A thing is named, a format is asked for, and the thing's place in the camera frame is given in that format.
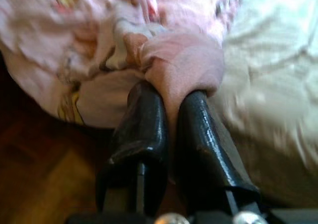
pink clothing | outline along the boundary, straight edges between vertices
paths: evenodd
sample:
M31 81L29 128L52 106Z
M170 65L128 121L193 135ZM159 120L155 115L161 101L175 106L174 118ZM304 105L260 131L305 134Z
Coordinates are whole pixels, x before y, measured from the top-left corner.
M60 119L115 127L127 92L146 78L161 93L173 129L188 93L213 95L219 87L222 41L239 2L0 0L0 45L5 57L28 61L11 66L14 79ZM28 67L38 72L26 73ZM43 80L52 84L49 94L35 91ZM51 93L59 97L54 103Z

white bedsheet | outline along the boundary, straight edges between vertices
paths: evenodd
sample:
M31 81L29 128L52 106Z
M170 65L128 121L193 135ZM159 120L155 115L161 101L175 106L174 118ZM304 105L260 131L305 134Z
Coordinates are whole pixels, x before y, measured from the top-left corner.
M253 181L318 206L318 0L244 0L212 99Z

parquet floor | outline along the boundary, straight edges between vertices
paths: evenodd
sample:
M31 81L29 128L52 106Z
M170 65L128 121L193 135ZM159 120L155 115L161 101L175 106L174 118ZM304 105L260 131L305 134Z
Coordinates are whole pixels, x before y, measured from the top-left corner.
M111 132L50 117L3 65L0 86L0 223L59 224L94 211L96 154Z

pink fabric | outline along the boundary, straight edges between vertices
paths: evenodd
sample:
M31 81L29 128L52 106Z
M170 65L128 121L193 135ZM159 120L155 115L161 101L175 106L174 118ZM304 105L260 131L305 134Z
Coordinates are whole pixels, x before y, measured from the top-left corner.
M142 69L161 94L169 129L174 136L179 107L189 93L205 90L213 95L224 74L223 51L216 39L203 34L171 33L158 35L140 51Z

wrinkled fabric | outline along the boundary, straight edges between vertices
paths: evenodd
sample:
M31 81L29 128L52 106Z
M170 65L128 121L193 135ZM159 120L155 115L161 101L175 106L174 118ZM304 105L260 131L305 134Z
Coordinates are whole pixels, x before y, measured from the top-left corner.
M203 62L202 56L214 49L213 41L220 48L239 2L0 0L2 51L8 51L4 54L7 62L12 61L12 56L20 56L20 60L26 60L25 64L41 71L33 74L25 71L30 76L26 82L26 76L22 75L26 68L8 65L17 83L35 100L41 101L43 109L49 109L50 114L60 119L116 127L125 110L124 101L130 88L146 75L165 97L168 113L174 113L169 116L175 120L177 107L187 93L197 88L214 92L219 86L223 63L208 64L215 61L207 57ZM160 36L164 34L168 36L162 40ZM195 46L188 44L185 48L180 43L171 51L178 54L176 59L165 58L165 66L157 66L160 63L155 58L159 55L154 52L159 47L173 44L175 36L189 39L190 34ZM154 43L158 46L146 49ZM140 57L142 47L145 49ZM181 61L182 50L192 54L183 58L188 59L187 64ZM191 81L187 73L192 73ZM203 74L211 75L200 80L198 77ZM185 84L185 79L189 86L181 89L179 85ZM52 87L63 88L55 92L60 96L58 101L43 101L43 97L49 95L37 91L42 91L40 83L44 80ZM165 82L159 87L160 80Z
M243 0L211 98L262 193L318 205L318 0Z

